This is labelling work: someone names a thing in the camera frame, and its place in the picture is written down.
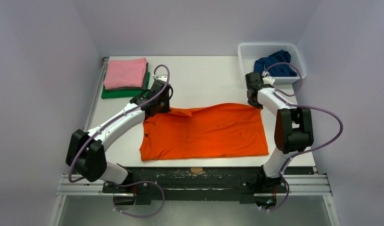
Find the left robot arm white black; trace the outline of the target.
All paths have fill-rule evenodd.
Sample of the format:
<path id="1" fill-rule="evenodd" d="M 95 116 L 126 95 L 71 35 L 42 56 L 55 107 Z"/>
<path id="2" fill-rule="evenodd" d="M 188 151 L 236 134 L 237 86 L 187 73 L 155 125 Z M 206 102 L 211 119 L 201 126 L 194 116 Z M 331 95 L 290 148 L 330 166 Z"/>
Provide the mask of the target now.
<path id="1" fill-rule="evenodd" d="M 70 172 L 76 171 L 83 179 L 94 182 L 98 179 L 122 184 L 129 171 L 106 160 L 106 150 L 133 127 L 142 124 L 158 113 L 168 113 L 172 87 L 167 76 L 159 76 L 152 87 L 133 97 L 115 116 L 106 122 L 83 131 L 76 130 L 70 139 L 65 159 Z"/>

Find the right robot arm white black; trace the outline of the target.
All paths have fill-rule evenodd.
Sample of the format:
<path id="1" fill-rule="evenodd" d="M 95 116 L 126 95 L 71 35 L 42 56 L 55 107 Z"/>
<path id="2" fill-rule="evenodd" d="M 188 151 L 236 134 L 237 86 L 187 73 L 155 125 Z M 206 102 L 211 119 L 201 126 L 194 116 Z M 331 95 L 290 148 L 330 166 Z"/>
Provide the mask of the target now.
<path id="1" fill-rule="evenodd" d="M 256 179 L 246 183 L 251 191 L 268 191 L 283 182 L 284 171 L 294 156 L 313 144 L 311 111 L 293 106 L 260 73 L 246 74 L 245 82 L 248 104 L 265 107 L 276 117 L 276 148 L 260 167 Z"/>

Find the orange t shirt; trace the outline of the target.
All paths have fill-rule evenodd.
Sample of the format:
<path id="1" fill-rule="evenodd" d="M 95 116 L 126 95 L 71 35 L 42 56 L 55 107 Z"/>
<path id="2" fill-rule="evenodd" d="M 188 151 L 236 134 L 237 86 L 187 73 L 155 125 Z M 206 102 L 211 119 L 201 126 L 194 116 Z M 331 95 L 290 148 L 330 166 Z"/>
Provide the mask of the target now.
<path id="1" fill-rule="evenodd" d="M 142 161 L 269 154 L 261 110 L 224 103 L 172 108 L 143 122 Z"/>

